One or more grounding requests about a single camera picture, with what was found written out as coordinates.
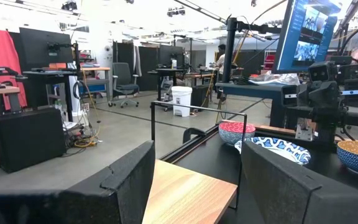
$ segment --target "wooden board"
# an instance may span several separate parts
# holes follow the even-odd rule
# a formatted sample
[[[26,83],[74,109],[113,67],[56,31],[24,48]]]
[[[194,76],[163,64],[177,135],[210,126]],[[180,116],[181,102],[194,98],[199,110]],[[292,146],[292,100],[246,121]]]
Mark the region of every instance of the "wooden board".
[[[5,93],[19,93],[20,89],[14,86],[6,86],[6,88],[0,88],[0,94]]]
[[[236,189],[234,184],[156,160],[143,223],[217,223]]]
[[[108,67],[99,67],[99,68],[81,68],[81,71],[109,71]]]
[[[201,78],[201,77],[203,77],[203,78],[210,78],[210,77],[212,77],[213,76],[213,74],[202,74],[202,75],[200,75],[200,74],[186,74],[185,75],[185,78]],[[183,77],[183,75],[177,75],[177,78],[182,78]]]

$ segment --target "monitor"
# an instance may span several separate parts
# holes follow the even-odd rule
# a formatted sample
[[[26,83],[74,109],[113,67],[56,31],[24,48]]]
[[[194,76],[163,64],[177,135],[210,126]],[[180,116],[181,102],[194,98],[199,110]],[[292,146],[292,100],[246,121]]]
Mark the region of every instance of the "monitor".
[[[272,72],[307,72],[323,62],[340,11],[335,0],[289,0]]]
[[[70,35],[43,30],[20,28],[24,55],[31,67],[49,67],[50,63],[72,63],[71,47],[50,50],[49,45],[71,44]]]
[[[158,62],[169,67],[171,58],[177,60],[178,68],[183,68],[183,47],[161,45],[158,50]]]

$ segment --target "white bucket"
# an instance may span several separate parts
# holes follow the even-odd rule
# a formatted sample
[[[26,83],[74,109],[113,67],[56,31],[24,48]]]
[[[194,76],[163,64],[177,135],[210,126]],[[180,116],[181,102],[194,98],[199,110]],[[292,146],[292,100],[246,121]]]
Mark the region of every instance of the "white bucket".
[[[172,87],[173,103],[190,106],[192,91],[193,89],[190,87],[173,86]],[[185,108],[182,106],[173,106],[173,115],[187,117],[190,115],[190,108]]]

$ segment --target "blue and white plate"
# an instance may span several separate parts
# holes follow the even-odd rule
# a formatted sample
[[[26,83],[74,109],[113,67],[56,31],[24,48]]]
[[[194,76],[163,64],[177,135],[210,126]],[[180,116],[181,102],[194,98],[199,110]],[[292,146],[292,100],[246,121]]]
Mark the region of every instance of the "blue and white plate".
[[[248,138],[246,141],[252,141],[257,145],[260,145],[300,165],[306,165],[311,159],[309,151],[303,147],[293,144],[292,142],[266,137]],[[236,147],[236,149],[241,153],[241,141],[238,141],[234,147]]]

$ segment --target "black box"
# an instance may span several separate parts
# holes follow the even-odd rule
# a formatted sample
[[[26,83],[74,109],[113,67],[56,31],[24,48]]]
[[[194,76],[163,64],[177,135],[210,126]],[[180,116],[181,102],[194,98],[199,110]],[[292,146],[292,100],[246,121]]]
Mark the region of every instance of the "black box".
[[[206,95],[208,92],[208,87],[209,85],[198,85],[193,87],[193,92],[191,93],[192,106],[202,106],[205,108],[209,107],[209,97]]]
[[[0,116],[0,167],[10,173],[66,152],[60,110]]]

